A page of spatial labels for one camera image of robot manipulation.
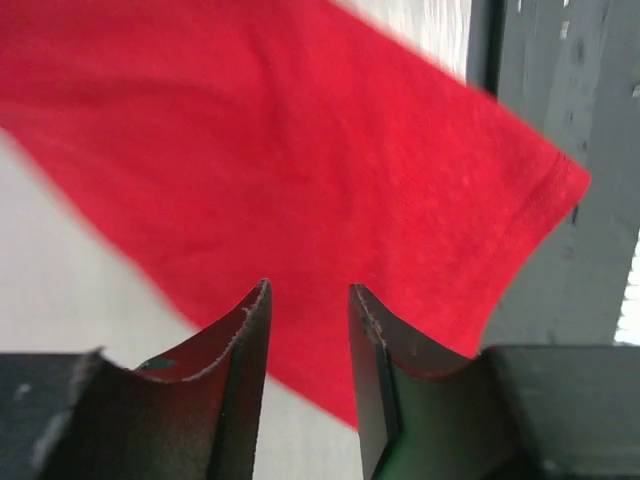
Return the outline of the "red t shirt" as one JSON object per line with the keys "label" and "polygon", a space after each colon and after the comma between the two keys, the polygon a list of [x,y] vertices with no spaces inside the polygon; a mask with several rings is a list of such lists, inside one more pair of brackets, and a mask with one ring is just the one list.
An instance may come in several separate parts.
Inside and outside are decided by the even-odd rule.
{"label": "red t shirt", "polygon": [[590,181],[330,1],[5,1],[1,126],[192,324],[270,280],[270,374],[349,425],[348,286],[471,356]]}

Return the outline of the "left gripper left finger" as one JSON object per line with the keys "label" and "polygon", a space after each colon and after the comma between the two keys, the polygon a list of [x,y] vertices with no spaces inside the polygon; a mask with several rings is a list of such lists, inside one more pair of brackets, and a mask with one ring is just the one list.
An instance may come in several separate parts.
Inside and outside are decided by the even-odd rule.
{"label": "left gripper left finger", "polygon": [[126,369],[100,350],[1,357],[5,479],[249,479],[271,330],[259,282],[191,338]]}

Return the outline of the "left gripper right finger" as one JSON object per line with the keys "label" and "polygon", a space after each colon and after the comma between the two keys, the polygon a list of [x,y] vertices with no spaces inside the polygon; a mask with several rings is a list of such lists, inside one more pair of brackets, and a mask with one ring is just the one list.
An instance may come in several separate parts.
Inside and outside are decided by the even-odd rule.
{"label": "left gripper right finger", "polygon": [[635,479],[635,346],[491,347],[466,358],[349,289],[368,479]]}

